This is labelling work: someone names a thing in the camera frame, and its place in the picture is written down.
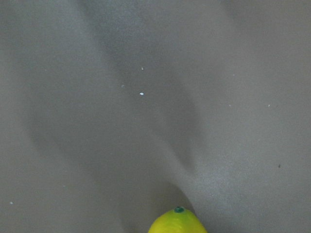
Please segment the yellow lemon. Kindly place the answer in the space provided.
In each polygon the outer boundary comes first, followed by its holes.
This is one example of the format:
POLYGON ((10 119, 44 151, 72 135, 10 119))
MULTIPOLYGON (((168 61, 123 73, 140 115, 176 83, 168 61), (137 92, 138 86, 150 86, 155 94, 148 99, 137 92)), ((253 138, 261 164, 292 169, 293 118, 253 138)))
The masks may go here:
POLYGON ((207 233, 197 216, 183 206, 177 206, 159 216, 150 226, 149 233, 207 233))

